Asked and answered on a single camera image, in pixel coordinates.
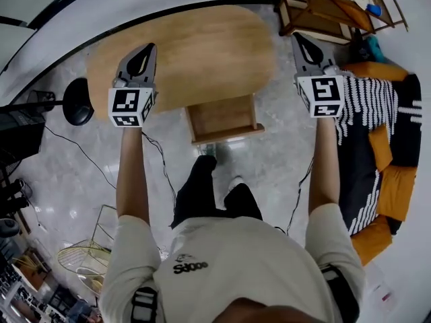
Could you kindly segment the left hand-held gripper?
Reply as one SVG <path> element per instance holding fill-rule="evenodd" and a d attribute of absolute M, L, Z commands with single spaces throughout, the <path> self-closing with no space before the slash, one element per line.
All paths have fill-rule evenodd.
<path fill-rule="evenodd" d="M 115 127 L 143 126 L 158 94 L 154 82 L 156 59 L 157 46 L 148 43 L 133 49 L 120 61 L 117 77 L 108 91 L 108 117 Z"/>

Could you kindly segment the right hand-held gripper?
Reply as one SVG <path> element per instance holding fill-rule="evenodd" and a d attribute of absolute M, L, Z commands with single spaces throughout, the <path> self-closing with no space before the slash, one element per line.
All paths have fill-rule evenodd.
<path fill-rule="evenodd" d="M 303 33 L 292 34 L 292 48 L 299 75 L 296 78 L 298 94 L 310 117 L 339 117 L 344 106 L 343 75 L 334 65 L 331 49 Z M 327 67 L 308 75 L 311 66 Z"/>

